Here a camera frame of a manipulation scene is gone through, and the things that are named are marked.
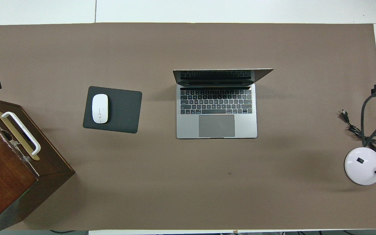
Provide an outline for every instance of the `wooden box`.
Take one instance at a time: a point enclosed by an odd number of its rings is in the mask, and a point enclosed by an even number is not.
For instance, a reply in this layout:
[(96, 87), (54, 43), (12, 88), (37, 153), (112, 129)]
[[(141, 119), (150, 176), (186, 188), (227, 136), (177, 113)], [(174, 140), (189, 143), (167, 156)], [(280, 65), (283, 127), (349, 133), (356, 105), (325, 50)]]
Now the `wooden box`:
[(0, 230), (24, 220), (74, 173), (21, 106), (0, 101)]

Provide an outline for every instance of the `space bar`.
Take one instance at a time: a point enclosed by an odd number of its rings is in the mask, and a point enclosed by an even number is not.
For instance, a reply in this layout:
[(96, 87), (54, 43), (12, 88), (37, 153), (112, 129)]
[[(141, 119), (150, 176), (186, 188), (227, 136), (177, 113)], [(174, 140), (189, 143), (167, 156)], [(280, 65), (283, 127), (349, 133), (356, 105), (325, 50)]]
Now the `space bar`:
[(211, 113), (226, 113), (225, 109), (203, 109), (201, 110), (202, 114), (211, 114)]

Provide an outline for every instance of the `white lamp base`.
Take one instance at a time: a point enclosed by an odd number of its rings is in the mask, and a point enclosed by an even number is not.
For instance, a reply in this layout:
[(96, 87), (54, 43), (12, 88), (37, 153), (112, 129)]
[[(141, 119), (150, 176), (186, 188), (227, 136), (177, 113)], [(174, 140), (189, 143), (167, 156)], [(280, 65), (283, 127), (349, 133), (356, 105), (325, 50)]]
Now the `white lamp base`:
[(351, 150), (345, 158), (345, 171), (355, 183), (370, 185), (376, 182), (376, 152), (360, 147)]

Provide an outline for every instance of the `laptop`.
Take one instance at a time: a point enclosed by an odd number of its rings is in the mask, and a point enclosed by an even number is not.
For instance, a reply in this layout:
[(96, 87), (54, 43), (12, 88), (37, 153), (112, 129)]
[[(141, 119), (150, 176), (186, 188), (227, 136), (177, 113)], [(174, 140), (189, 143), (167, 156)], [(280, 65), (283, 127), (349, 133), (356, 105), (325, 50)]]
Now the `laptop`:
[(173, 70), (176, 137), (256, 138), (255, 82), (273, 69)]

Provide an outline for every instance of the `white handle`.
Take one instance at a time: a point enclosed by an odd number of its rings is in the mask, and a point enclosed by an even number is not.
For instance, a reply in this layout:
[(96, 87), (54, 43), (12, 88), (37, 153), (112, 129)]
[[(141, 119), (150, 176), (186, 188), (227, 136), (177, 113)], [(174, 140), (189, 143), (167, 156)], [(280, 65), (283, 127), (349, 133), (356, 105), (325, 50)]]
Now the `white handle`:
[(1, 115), (3, 118), (6, 118), (8, 116), (11, 116), (14, 121), (20, 126), (20, 128), (24, 131), (24, 133), (27, 135), (27, 137), (31, 140), (31, 142), (36, 146), (36, 149), (31, 153), (32, 155), (36, 155), (38, 152), (40, 152), (40, 144), (37, 142), (37, 140), (34, 138), (34, 136), (28, 131), (28, 129), (25, 127), (25, 125), (20, 121), (20, 119), (15, 115), (15, 113), (12, 112), (5, 112)]

